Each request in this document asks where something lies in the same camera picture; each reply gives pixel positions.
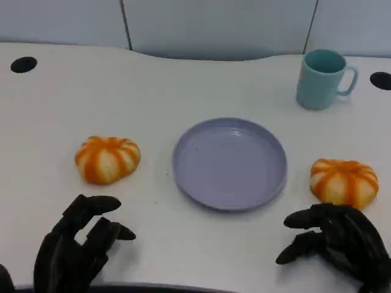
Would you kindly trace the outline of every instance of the orange and white bun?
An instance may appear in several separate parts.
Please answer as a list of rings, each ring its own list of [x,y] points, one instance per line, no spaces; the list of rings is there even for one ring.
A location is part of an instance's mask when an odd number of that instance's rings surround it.
[[[140,149],[129,139],[91,136],[76,153],[82,178],[94,184],[110,184],[131,174],[140,163]]]
[[[311,190],[322,202],[362,209],[378,193],[375,171],[357,161],[319,159],[311,168]]]

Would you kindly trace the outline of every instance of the white wall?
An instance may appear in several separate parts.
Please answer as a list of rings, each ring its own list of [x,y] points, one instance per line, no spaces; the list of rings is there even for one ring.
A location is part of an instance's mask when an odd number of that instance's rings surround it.
[[[391,57],[391,0],[319,0],[307,51]]]
[[[1,0],[0,41],[128,47],[119,0]]]
[[[316,0],[124,0],[132,46],[154,56],[302,53]]]

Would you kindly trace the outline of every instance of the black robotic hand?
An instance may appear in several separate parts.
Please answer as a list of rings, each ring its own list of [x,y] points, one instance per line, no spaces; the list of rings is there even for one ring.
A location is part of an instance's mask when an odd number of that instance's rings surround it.
[[[321,232],[297,235],[276,263],[287,264],[302,255],[319,254],[361,281],[360,293],[389,291],[389,254],[376,228],[360,211],[350,206],[315,204],[289,215],[284,225],[301,229],[319,227]]]
[[[119,208],[114,197],[79,195],[62,214],[63,218],[41,244],[34,267],[35,293],[82,293],[108,261],[106,252],[115,240],[134,240],[136,235],[119,223],[102,217],[80,245],[76,233],[96,215]],[[7,270],[0,266],[0,292],[14,287]]]

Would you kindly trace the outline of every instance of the round hole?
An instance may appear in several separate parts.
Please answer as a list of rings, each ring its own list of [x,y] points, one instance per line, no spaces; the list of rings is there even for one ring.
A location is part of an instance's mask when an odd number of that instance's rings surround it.
[[[34,57],[22,57],[11,64],[11,70],[15,73],[25,73],[37,66],[37,59]]]
[[[391,90],[391,74],[387,72],[375,72],[370,77],[371,83],[382,90]]]

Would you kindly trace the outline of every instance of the table surface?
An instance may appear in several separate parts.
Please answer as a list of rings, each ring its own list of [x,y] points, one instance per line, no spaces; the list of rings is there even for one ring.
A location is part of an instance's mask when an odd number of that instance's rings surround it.
[[[37,67],[11,72],[22,56],[35,57]],[[391,72],[391,60],[348,62],[360,70],[351,102],[312,112],[294,98],[301,56],[212,62],[114,48],[0,44],[0,262],[16,285],[31,285],[40,243],[62,211],[78,194],[104,194],[123,203],[108,218],[130,227],[137,239],[115,244],[97,283],[355,292],[357,283],[318,258],[274,263],[300,232],[283,226],[285,216],[317,203],[309,170],[320,157],[357,159],[375,169],[380,190],[365,215],[391,249],[391,96],[369,81],[375,71]],[[224,214],[178,191],[174,145],[192,125],[215,117],[254,121],[281,141],[288,182],[278,199],[252,212]],[[106,187],[82,182],[73,158],[93,134],[137,142],[138,170]]]

